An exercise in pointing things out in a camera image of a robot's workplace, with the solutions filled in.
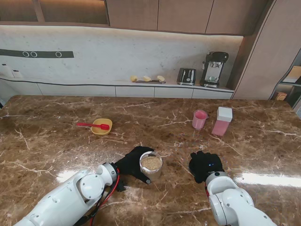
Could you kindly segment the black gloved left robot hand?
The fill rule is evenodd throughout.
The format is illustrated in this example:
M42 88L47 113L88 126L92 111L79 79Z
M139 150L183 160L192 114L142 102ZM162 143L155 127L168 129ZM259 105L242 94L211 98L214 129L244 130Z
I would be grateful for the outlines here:
M136 179L150 184L151 180L145 176L140 170L140 157L146 152L153 152L149 147L137 146L127 153L122 159L118 160L115 165L122 175L131 175Z

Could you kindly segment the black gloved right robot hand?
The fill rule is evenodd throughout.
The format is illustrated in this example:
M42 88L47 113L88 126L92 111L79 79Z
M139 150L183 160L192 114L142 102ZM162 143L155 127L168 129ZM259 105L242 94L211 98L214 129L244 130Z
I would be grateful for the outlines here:
M191 153L190 156L189 170L198 184L205 182L213 172L224 172L222 161L217 154L198 151L197 153Z

